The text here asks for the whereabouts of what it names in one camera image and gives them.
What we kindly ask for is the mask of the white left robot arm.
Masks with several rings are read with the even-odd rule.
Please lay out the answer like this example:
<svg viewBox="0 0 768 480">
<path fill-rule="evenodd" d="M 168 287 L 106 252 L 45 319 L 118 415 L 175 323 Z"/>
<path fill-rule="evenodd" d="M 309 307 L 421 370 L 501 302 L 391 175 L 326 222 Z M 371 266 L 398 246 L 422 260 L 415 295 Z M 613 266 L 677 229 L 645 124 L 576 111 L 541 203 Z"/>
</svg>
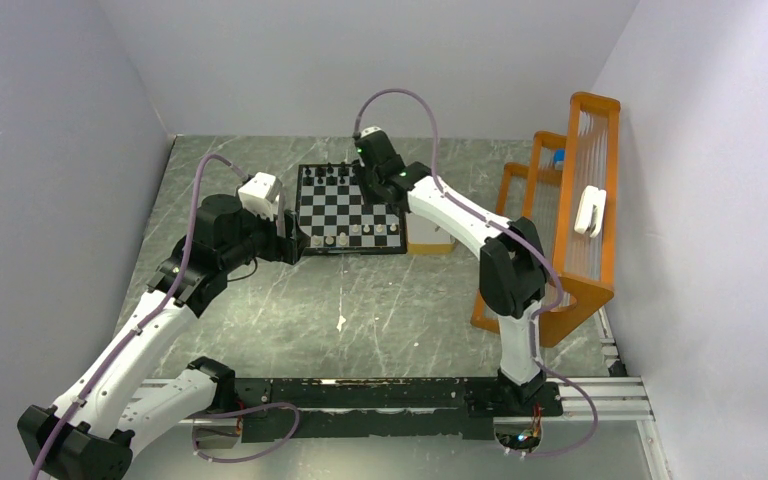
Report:
<svg viewBox="0 0 768 480">
<path fill-rule="evenodd" d="M 120 479 L 137 453 L 179 421 L 234 415 L 235 372 L 207 357 L 141 405 L 130 403 L 159 357 L 228 286 L 242 265 L 293 265 L 309 244 L 281 201 L 215 194 L 192 204 L 188 231 L 158 267 L 137 309 L 92 366 L 51 406 L 29 406 L 17 428 L 30 476 Z"/>
</svg>

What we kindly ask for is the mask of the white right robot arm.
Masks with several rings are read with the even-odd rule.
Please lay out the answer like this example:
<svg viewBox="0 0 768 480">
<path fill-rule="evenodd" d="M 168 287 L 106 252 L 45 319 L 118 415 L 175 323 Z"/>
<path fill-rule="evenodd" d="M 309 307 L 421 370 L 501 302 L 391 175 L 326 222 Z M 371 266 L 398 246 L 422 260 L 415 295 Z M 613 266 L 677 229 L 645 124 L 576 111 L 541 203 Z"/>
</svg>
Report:
<svg viewBox="0 0 768 480">
<path fill-rule="evenodd" d="M 493 214 L 429 166 L 406 164 L 378 128 L 356 133 L 353 140 L 359 155 L 354 172 L 365 200 L 432 222 L 478 259 L 479 294 L 497 317 L 502 342 L 500 402 L 510 413 L 525 413 L 546 381 L 537 333 L 548 273 L 534 224 Z"/>
</svg>

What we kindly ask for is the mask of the black white chess board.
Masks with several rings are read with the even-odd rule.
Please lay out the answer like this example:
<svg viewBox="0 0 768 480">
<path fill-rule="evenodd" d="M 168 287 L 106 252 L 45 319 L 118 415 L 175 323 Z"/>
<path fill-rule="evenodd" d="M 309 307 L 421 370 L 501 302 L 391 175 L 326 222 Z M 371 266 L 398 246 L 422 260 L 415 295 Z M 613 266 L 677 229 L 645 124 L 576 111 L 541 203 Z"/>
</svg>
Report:
<svg viewBox="0 0 768 480">
<path fill-rule="evenodd" d="M 304 252 L 306 256 L 395 255 L 407 252 L 406 221 L 403 213 L 387 204 L 365 204 L 358 183 L 348 186 L 300 186 L 299 167 L 296 211 L 299 226 L 310 236 L 310 246 Z M 389 226 L 393 223 L 399 225 L 396 233 L 389 231 Z M 377 224 L 385 226 L 384 233 L 375 231 Z M 352 225 L 361 227 L 359 235 L 351 233 Z M 372 227 L 370 234 L 363 232 L 364 225 Z M 349 242 L 345 247 L 337 244 L 337 236 L 340 232 L 348 235 Z M 335 239 L 333 246 L 325 244 L 325 237 L 328 235 Z M 323 237 L 321 247 L 316 248 L 312 245 L 314 236 Z"/>
</svg>

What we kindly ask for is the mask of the yellow tray of white pieces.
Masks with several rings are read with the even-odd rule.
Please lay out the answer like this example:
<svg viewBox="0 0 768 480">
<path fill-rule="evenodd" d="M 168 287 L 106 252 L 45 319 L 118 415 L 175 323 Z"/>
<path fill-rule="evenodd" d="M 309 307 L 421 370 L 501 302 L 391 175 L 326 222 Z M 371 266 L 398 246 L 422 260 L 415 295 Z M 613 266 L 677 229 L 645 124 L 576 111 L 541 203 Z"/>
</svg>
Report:
<svg viewBox="0 0 768 480">
<path fill-rule="evenodd" d="M 456 240 L 442 227 L 414 213 L 406 215 L 407 252 L 412 255 L 444 255 L 453 252 Z"/>
</svg>

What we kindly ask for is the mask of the blue cap bottle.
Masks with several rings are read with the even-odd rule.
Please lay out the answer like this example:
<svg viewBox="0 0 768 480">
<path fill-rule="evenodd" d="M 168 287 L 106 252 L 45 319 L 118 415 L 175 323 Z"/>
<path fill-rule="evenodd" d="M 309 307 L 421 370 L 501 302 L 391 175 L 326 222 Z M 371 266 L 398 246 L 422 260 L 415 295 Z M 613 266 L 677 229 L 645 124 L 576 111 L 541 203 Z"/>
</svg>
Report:
<svg viewBox="0 0 768 480">
<path fill-rule="evenodd" d="M 552 165 L 555 169 L 562 170 L 565 161 L 565 150 L 555 150 L 552 157 Z"/>
</svg>

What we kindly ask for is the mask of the orange wooden rack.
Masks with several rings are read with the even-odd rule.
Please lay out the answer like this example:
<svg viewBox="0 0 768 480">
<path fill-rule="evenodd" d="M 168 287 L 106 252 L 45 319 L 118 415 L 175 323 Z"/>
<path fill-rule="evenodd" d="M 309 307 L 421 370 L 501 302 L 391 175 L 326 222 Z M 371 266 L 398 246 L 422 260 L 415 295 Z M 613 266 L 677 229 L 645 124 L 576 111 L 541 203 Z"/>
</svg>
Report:
<svg viewBox="0 0 768 480">
<path fill-rule="evenodd" d="M 538 228 L 546 257 L 558 272 L 565 297 L 542 316 L 540 343 L 554 347 L 615 295 L 621 104 L 588 92 L 571 96 L 567 130 L 538 131 L 528 162 L 508 162 L 495 210 L 502 213 L 513 179 L 524 182 L 521 212 Z M 562 170 L 555 169 L 555 150 L 565 150 Z M 587 185 L 607 192 L 602 231 L 589 238 L 573 230 L 580 196 Z"/>
</svg>

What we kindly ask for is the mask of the white clip object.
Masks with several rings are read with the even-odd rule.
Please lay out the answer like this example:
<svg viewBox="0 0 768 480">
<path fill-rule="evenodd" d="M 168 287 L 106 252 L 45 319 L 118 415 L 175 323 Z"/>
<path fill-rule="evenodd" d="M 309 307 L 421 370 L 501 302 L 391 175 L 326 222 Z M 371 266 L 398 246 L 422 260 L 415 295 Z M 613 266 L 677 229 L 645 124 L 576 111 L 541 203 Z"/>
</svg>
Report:
<svg viewBox="0 0 768 480">
<path fill-rule="evenodd" d="M 598 237 L 602 231 L 607 192 L 593 185 L 587 185 L 581 193 L 573 230 L 589 238 Z"/>
</svg>

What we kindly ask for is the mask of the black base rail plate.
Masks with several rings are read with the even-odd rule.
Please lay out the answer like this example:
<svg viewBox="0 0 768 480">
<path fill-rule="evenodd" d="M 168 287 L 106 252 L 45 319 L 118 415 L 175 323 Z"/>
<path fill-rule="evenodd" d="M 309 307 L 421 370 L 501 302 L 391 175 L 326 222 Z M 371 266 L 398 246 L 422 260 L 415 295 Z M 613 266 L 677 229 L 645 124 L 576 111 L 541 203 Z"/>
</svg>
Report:
<svg viewBox="0 0 768 480">
<path fill-rule="evenodd" d="M 563 414 L 560 389 L 546 381 L 523 401 L 498 392 L 499 377 L 237 378 L 242 442 L 319 438 L 457 436 L 495 440 L 509 419 L 529 424 Z"/>
</svg>

